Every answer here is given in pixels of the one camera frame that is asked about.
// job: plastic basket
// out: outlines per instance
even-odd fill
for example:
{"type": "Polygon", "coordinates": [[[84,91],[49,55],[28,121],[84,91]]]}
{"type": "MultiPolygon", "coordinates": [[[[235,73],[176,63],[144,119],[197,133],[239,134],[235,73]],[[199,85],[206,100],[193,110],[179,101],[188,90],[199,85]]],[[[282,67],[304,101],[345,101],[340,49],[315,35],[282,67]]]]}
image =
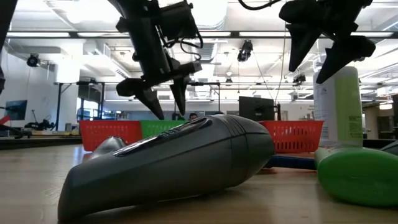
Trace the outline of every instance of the plastic basket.
{"type": "Polygon", "coordinates": [[[186,121],[141,121],[142,136],[148,138],[156,134],[160,134],[162,131],[169,130],[186,121]]]}
{"type": "Polygon", "coordinates": [[[323,121],[260,121],[274,141],[276,153],[315,152],[323,121]]]}
{"type": "Polygon", "coordinates": [[[94,151],[110,136],[121,137],[131,144],[142,139],[139,121],[79,121],[85,151],[94,151]]]}

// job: black monitor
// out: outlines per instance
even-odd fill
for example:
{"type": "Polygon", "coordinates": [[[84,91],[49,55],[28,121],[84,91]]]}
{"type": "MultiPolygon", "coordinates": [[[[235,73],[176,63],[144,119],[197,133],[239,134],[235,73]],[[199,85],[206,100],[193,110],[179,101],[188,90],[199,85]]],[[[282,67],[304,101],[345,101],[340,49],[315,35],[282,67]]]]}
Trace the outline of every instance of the black monitor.
{"type": "Polygon", "coordinates": [[[240,96],[239,116],[253,121],[274,121],[274,100],[240,96]]]}

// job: person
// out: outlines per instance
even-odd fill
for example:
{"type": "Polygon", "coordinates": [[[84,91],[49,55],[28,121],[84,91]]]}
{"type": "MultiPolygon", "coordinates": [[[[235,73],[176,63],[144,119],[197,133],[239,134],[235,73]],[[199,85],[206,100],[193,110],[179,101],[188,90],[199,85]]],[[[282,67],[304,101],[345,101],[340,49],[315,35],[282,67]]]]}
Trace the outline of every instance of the person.
{"type": "Polygon", "coordinates": [[[194,119],[197,119],[198,118],[198,115],[196,114],[196,113],[191,113],[190,115],[189,115],[189,120],[190,121],[193,121],[194,119]]]}

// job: ceiling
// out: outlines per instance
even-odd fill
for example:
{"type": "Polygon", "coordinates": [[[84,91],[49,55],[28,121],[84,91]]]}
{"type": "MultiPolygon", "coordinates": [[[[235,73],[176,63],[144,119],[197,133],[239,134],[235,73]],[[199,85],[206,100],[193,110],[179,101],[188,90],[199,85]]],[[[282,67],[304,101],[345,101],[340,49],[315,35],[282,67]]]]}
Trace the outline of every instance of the ceiling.
{"type": "MultiPolygon", "coordinates": [[[[162,6],[178,2],[176,0],[159,0],[162,6]]],[[[200,30],[219,29],[227,31],[285,31],[285,22],[278,17],[283,2],[260,11],[248,11],[237,0],[190,0],[194,5],[193,15],[200,30]]],[[[247,0],[251,6],[258,6],[267,1],[247,0]]],[[[358,30],[372,31],[398,31],[398,0],[374,0],[373,4],[362,10],[356,23],[358,30]]],[[[19,0],[12,20],[13,31],[115,31],[119,13],[107,0],[19,0]]],[[[363,62],[352,63],[358,69],[363,83],[379,83],[385,80],[398,78],[398,40],[377,39],[377,49],[371,58],[363,62]]],[[[291,83],[293,76],[304,73],[307,83],[312,82],[314,61],[321,60],[325,55],[325,48],[331,47],[332,41],[320,39],[312,47],[298,71],[288,71],[290,57],[290,39],[283,36],[277,39],[252,39],[254,53],[247,62],[238,63],[236,60],[239,48],[244,39],[205,39],[206,47],[215,49],[212,64],[204,64],[203,71],[197,73],[193,79],[207,78],[208,82],[225,82],[227,73],[230,73],[234,82],[253,83],[280,81],[291,83]]],[[[10,46],[19,48],[28,47],[59,47],[60,54],[80,54],[82,64],[81,76],[95,77],[105,82],[118,82],[122,78],[115,74],[115,70],[122,70],[129,77],[141,75],[138,63],[131,57],[134,53],[129,39],[90,39],[90,40],[64,40],[64,39],[12,39],[10,46]],[[71,50],[74,44],[83,45],[83,52],[76,53],[71,50]]],[[[181,62],[193,60],[191,55],[183,53],[180,47],[173,47],[170,54],[181,62]]],[[[281,98],[290,97],[293,91],[312,92],[311,86],[283,86],[278,91],[278,86],[223,86],[223,98],[235,99],[239,95],[260,94],[262,97],[281,98]]],[[[363,93],[372,92],[378,88],[376,85],[361,87],[363,93]]],[[[210,91],[210,87],[194,88],[192,91],[210,91]]],[[[170,94],[166,88],[161,89],[161,94],[170,94]]],[[[191,97],[203,95],[190,93],[191,97]]]]}

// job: blue object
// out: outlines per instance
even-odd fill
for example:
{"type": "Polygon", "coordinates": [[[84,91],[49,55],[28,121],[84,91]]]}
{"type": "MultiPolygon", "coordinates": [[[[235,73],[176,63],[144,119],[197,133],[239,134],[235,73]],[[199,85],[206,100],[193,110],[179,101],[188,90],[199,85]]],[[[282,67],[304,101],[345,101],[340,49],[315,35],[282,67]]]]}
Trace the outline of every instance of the blue object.
{"type": "Polygon", "coordinates": [[[277,156],[277,155],[273,155],[265,166],[265,168],[271,168],[271,167],[283,167],[283,168],[306,169],[306,170],[317,169],[315,166],[314,159],[291,157],[291,156],[277,156]]]}

